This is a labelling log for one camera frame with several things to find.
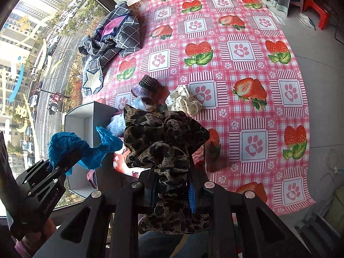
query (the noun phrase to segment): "screw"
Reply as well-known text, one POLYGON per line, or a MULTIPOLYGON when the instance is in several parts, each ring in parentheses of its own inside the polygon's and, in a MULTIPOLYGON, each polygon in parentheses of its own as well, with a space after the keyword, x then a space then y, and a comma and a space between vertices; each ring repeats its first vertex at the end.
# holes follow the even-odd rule
POLYGON ((99 198, 101 196, 101 191, 99 190, 93 191, 91 196, 92 198, 99 198))
POLYGON ((132 187, 132 188, 141 188, 141 187, 142 187, 142 183, 139 182, 139 181, 134 181, 134 182, 131 184, 131 187, 132 187))
POLYGON ((249 199, 253 199, 255 197, 255 193, 253 191, 246 191, 245 192, 245 197, 249 199))
POLYGON ((212 182, 212 181, 207 181, 207 182, 204 184, 204 187, 205 187, 205 188, 208 188, 208 189, 214 188, 214 187, 215 187, 215 183, 212 182))

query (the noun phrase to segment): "leopard print fabric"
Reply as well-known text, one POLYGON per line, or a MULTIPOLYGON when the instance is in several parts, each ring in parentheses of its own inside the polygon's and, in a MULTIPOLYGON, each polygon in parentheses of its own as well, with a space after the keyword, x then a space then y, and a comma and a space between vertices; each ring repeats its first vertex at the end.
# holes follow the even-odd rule
POLYGON ((187 196, 189 157, 209 139, 209 132, 182 111, 155 115, 124 106, 124 145, 128 167, 154 168, 159 201, 142 221, 145 230, 195 233, 209 227, 209 217, 191 213, 187 196))

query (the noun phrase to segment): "gray floor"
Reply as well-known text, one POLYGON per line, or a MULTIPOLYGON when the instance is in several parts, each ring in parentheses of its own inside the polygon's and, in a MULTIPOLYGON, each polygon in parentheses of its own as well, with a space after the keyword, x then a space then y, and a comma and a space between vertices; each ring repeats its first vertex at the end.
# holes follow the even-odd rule
MULTIPOLYGON (((344 91, 344 45, 334 39, 334 27, 313 31, 299 21, 299 8, 291 6, 288 17, 269 7, 281 17, 289 44, 297 57, 304 80, 310 116, 310 159, 307 170, 308 189, 319 203, 317 211, 324 209, 331 195, 344 185, 344 175, 334 175, 333 168, 344 167, 344 126, 342 101, 344 91)), ((305 12, 312 21, 319 23, 314 10, 305 12)), ((344 42, 342 33, 337 37, 344 42)), ((310 208, 281 216, 292 228, 310 208)))

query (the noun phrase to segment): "open box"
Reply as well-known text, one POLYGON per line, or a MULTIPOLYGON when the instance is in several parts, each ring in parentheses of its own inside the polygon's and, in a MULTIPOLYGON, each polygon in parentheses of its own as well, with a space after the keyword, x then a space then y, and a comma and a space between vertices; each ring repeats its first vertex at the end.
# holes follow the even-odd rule
MULTIPOLYGON (((80 105, 66 114, 64 130, 75 133, 90 147, 97 147, 101 139, 96 126, 106 128, 116 112, 118 112, 116 108, 98 102, 80 105)), ((125 177, 113 169, 113 159, 114 154, 107 153, 101 162, 102 167, 96 169, 98 190, 103 192, 123 186, 125 177)), ((73 173, 67 177, 69 189, 84 198, 95 190, 87 180, 88 172, 89 170, 84 167, 75 165, 73 173)))

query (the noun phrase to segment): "table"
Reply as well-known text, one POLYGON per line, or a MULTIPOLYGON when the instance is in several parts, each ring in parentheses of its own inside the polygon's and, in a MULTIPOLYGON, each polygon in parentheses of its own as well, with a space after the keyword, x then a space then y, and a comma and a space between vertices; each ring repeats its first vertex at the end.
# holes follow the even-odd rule
POLYGON ((121 110, 144 74, 170 91, 185 84, 203 104, 195 119, 220 136, 219 160, 207 166, 211 181, 230 191, 263 183, 278 215, 311 205, 306 92, 268 8, 260 0, 142 0, 132 9, 143 22, 142 49, 115 57, 102 90, 84 102, 104 98, 121 110), (131 77, 123 62, 135 67, 131 77))

